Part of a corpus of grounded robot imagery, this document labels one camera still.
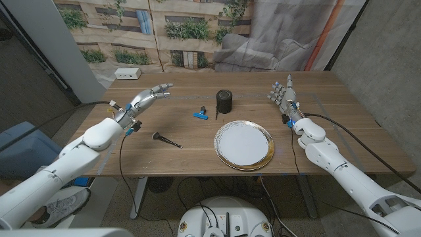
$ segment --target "plate rim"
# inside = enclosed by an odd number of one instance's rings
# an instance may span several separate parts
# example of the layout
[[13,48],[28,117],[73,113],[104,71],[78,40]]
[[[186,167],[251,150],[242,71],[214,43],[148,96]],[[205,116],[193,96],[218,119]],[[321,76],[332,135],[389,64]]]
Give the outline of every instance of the plate rim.
[[[254,163],[252,165],[237,165],[237,164],[234,164],[234,163],[230,162],[229,160],[227,160],[227,158],[225,158],[222,154],[220,154],[220,152],[218,151],[218,148],[216,146],[216,141],[217,141],[216,138],[221,133],[221,130],[223,128],[225,128],[229,124],[241,123],[241,122],[245,123],[247,125],[251,125],[251,126],[257,128],[258,130],[260,130],[268,141],[268,152],[267,152],[266,156],[263,157],[260,161]],[[219,159],[222,162],[224,162],[227,166],[229,166],[231,168],[241,170],[241,171],[254,171],[254,170],[262,168],[263,166],[265,166],[269,163],[269,161],[273,158],[273,155],[274,155],[274,152],[275,152],[274,140],[272,139],[272,136],[269,134],[269,132],[266,129],[264,129],[262,126],[258,125],[257,123],[251,122],[251,121],[246,121],[246,120],[231,121],[231,122],[226,123],[223,126],[221,126],[215,134],[214,148],[215,148],[215,152],[216,152],[217,156],[219,157]]]

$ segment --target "white plate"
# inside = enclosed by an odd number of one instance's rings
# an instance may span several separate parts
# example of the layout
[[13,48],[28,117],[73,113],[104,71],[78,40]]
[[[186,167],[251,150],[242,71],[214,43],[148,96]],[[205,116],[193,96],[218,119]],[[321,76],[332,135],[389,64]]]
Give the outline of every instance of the white plate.
[[241,170],[261,168],[274,153],[270,134],[254,122],[242,120],[229,122],[220,128],[214,147],[225,164]]

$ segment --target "white power strip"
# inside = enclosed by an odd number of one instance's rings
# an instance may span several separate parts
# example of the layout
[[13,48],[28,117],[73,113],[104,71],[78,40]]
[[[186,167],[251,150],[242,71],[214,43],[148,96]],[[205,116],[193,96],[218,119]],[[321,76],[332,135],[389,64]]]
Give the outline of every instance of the white power strip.
[[118,68],[114,74],[117,79],[138,79],[142,73],[139,68]]

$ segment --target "robotic arm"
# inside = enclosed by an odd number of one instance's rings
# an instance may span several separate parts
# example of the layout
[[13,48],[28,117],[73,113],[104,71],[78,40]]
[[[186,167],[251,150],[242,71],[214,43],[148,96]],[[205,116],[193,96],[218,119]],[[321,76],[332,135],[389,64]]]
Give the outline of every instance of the robotic arm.
[[118,108],[114,119],[106,118],[87,129],[85,134],[70,142],[61,152],[60,159],[0,197],[0,229],[20,228],[26,220],[45,204],[57,191],[72,179],[92,169],[100,158],[97,151],[107,149],[124,129],[126,135],[140,129],[135,118],[149,108],[156,99],[164,98],[173,84],[162,84],[144,90],[127,104]]
[[370,221],[380,236],[396,236],[421,230],[421,201],[387,191],[344,158],[337,146],[326,137],[322,127],[306,118],[295,101],[291,75],[287,88],[276,83],[268,98],[282,112],[284,123],[301,137],[298,144],[307,158],[330,173],[342,188],[354,199],[367,217],[390,226],[393,230]]

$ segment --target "printed backdrop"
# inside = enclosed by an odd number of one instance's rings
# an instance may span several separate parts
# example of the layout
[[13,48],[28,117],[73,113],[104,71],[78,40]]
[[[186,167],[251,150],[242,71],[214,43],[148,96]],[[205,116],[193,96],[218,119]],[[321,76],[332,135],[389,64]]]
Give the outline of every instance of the printed backdrop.
[[364,0],[54,0],[94,75],[323,70]]

